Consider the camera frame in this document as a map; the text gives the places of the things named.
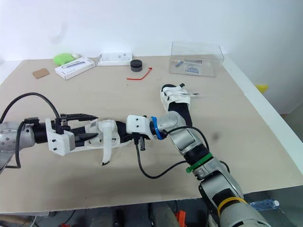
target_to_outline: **white backdrop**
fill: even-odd
[[[219,44],[288,113],[303,101],[301,0],[2,0],[5,61],[61,52],[169,55],[174,40]]]

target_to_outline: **wooden tabletop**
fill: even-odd
[[[169,57],[140,57],[141,72],[129,66],[90,69],[70,80],[54,72],[52,60],[23,61],[0,86],[1,110],[25,92],[48,97],[60,113],[85,113],[100,120],[126,121],[130,114],[161,116],[164,84],[184,83],[192,99],[193,125],[208,139],[210,150],[228,163],[244,193],[302,185],[303,176],[275,135],[259,116],[242,90],[222,67],[216,78],[170,74]],[[142,77],[141,81],[126,80]],[[41,68],[50,75],[36,79]],[[27,117],[54,118],[38,97],[26,97],[9,111],[6,121]],[[160,179],[146,178],[139,170],[134,145],[114,148],[111,162],[99,166],[101,150],[77,152],[61,157],[36,144],[21,151],[21,169],[0,175],[0,212],[70,210],[201,197],[199,181],[182,164]],[[141,152],[146,172],[156,175],[183,160],[170,139],[146,142]]]

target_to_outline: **red wire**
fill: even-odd
[[[150,68],[148,68],[149,70],[148,70],[148,72],[144,75],[144,77],[142,77],[142,78],[126,78],[126,79],[130,79],[130,80],[142,80],[142,79],[144,79],[149,73],[150,73],[150,71],[152,70],[152,67],[150,67]]]

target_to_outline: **black cap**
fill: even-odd
[[[140,72],[142,70],[142,61],[141,60],[132,60],[131,61],[131,70],[133,72]]]

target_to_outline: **clear plastic box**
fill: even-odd
[[[223,61],[224,56],[218,45],[175,41],[171,48],[169,72],[215,77]]]

